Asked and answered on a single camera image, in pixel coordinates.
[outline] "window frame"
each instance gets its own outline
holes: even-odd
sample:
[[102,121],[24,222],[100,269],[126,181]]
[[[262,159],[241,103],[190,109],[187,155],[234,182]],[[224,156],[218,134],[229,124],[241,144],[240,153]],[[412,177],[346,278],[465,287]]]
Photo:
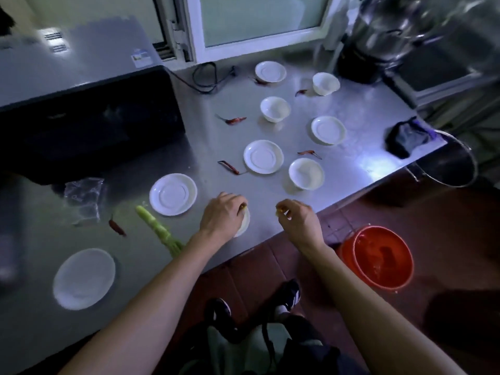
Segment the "window frame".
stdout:
[[340,2],[341,0],[328,0],[320,26],[205,47],[201,1],[184,0],[194,61],[198,64],[217,61],[291,44],[323,39],[327,36],[328,29]]

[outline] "orange bucket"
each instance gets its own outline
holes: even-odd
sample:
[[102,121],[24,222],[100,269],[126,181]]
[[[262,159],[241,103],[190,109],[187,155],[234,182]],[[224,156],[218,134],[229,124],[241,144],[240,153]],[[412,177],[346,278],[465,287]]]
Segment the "orange bucket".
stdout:
[[414,262],[407,244],[385,227],[356,230],[342,243],[339,257],[366,284],[381,290],[400,290],[413,277]]

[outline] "black cable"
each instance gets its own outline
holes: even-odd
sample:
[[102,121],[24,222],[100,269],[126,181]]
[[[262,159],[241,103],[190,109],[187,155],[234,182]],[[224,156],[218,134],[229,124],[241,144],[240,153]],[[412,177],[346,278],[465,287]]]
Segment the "black cable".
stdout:
[[[212,84],[200,84],[195,79],[195,76],[196,76],[196,74],[198,73],[198,71],[200,69],[205,68],[208,65],[211,65],[214,68],[214,82]],[[197,92],[199,92],[201,94],[210,94],[210,93],[212,93],[217,88],[217,86],[219,84],[221,84],[223,81],[225,81],[229,77],[229,75],[232,75],[233,77],[236,76],[236,68],[234,66],[232,66],[231,69],[229,70],[229,72],[226,74],[226,76],[224,76],[221,80],[219,80],[218,76],[217,76],[217,65],[216,65],[216,63],[214,63],[214,62],[207,62],[207,63],[202,63],[202,64],[198,65],[196,67],[196,69],[193,71],[193,73],[191,75],[191,78],[192,78],[192,82],[195,85],[191,85],[187,81],[185,81],[184,79],[182,79],[180,76],[176,75],[173,71],[170,71],[168,68],[167,68],[167,70],[173,76],[175,76],[177,79],[179,79],[180,81],[182,81],[185,85],[187,85],[189,88],[192,88],[192,89],[194,89],[195,91],[197,91]],[[203,89],[199,89],[199,88],[210,88],[210,89],[209,90],[203,90]]]

